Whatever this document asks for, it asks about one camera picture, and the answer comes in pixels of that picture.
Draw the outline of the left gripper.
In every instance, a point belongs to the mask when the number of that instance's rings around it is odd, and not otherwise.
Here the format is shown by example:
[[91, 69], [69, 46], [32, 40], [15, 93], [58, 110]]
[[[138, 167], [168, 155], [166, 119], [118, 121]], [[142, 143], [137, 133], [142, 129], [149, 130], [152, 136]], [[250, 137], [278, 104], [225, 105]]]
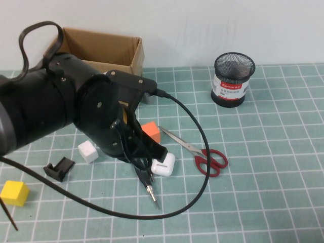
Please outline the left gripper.
[[97, 145], [106, 154], [133, 166], [150, 166], [151, 157], [163, 162], [168, 154], [166, 147], [155, 142], [142, 131], [142, 142], [135, 143], [134, 130], [117, 118], [110, 125], [97, 129]]

